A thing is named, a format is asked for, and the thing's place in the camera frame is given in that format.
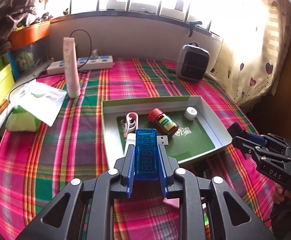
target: curtain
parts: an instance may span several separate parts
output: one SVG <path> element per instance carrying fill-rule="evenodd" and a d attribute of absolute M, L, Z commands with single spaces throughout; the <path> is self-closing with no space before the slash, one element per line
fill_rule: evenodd
<path fill-rule="evenodd" d="M 288 0 L 223 0 L 221 50 L 207 76 L 247 112 L 276 91 L 291 38 Z"/>

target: orange tray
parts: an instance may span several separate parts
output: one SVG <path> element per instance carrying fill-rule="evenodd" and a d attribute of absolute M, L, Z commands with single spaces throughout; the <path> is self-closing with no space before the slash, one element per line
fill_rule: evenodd
<path fill-rule="evenodd" d="M 9 36 L 12 49 L 17 50 L 50 35 L 50 21 L 28 26 L 20 31 L 12 32 Z"/>

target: red bottle cap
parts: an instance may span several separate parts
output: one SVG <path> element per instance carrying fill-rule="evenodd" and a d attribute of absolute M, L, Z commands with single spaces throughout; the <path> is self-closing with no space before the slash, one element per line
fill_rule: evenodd
<path fill-rule="evenodd" d="M 158 108 L 153 109 L 153 110 L 149 113 L 149 115 L 148 115 L 148 119 L 149 119 L 150 122 L 154 122 L 155 119 L 157 119 L 158 116 L 161 115 L 161 114 L 163 114 L 163 112 L 162 112 L 160 109 L 158 109 Z"/>

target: white paper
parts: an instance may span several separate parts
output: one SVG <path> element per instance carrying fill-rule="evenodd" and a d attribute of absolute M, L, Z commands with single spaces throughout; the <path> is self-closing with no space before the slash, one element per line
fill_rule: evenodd
<path fill-rule="evenodd" d="M 127 134 L 126 146 L 125 146 L 125 149 L 124 149 L 124 156 L 127 155 L 127 149 L 129 147 L 129 144 L 133 144 L 135 146 L 135 140 L 136 140 L 136 134 L 135 133 L 128 133 Z"/>
<path fill-rule="evenodd" d="M 21 106 L 48 126 L 52 126 L 66 93 L 40 82 L 30 82 L 23 88 L 20 98 L 12 100 L 11 104 Z"/>

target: human hand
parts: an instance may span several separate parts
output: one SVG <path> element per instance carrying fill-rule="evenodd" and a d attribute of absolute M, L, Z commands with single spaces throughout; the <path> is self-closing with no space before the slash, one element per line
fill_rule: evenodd
<path fill-rule="evenodd" d="M 276 204 L 282 203 L 284 201 L 284 196 L 291 198 L 291 191 L 288 190 L 284 191 L 284 188 L 277 183 L 274 183 L 274 186 L 275 188 L 272 196 L 274 203 Z"/>

